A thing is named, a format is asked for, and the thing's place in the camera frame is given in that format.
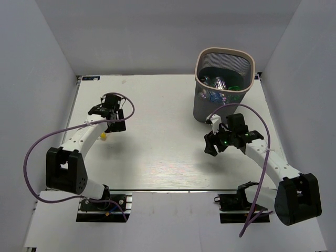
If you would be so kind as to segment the green bottle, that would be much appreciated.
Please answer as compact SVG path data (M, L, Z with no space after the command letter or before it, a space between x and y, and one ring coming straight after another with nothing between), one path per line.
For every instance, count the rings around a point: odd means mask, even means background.
M231 86L228 88L229 91L241 91L241 88L239 86ZM236 101L241 98L241 95L239 94L230 94L229 95L230 100Z

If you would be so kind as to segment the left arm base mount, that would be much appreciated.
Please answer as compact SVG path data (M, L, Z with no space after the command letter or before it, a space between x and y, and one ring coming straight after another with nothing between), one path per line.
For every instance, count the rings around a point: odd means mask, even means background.
M111 191L110 199L117 203L93 203L80 200L77 223L126 223L132 207L132 192Z

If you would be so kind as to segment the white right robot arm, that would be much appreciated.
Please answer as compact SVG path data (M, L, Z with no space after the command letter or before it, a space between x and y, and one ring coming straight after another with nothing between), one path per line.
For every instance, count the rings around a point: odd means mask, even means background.
M212 130L204 136L205 153L216 156L234 146L265 169L275 184L275 191L266 187L260 190L259 206L274 211L287 226L322 214L317 178L311 173L301 173L270 150L258 131L248 130L241 113L229 115L228 125L224 125L216 114L209 115L206 123L212 126Z

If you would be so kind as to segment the clear bottle blue label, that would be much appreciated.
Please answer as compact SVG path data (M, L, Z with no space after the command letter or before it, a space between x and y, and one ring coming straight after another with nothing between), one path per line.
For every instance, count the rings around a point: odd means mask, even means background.
M222 76L211 78L209 76L205 76L203 80L203 84L210 86L215 89L226 90L227 86L225 80ZM209 99L210 102L223 103L225 102L225 95L222 93L218 93L215 91L204 91L204 98Z

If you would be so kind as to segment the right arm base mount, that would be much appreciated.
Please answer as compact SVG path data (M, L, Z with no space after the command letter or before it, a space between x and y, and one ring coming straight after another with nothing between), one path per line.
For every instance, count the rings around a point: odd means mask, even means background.
M241 201L237 193L218 194L214 203L219 205L221 224L244 224L248 216L251 203Z

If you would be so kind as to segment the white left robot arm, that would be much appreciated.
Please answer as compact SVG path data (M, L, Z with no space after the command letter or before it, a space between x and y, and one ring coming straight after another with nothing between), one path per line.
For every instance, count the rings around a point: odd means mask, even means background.
M88 178L84 159L102 133L126 130L123 110L120 108L121 96L107 94L101 103L92 107L84 127L58 148L50 148L46 154L46 185L49 188L73 193L93 199L98 209L110 206L111 196L108 187ZM93 124L100 120L119 120Z

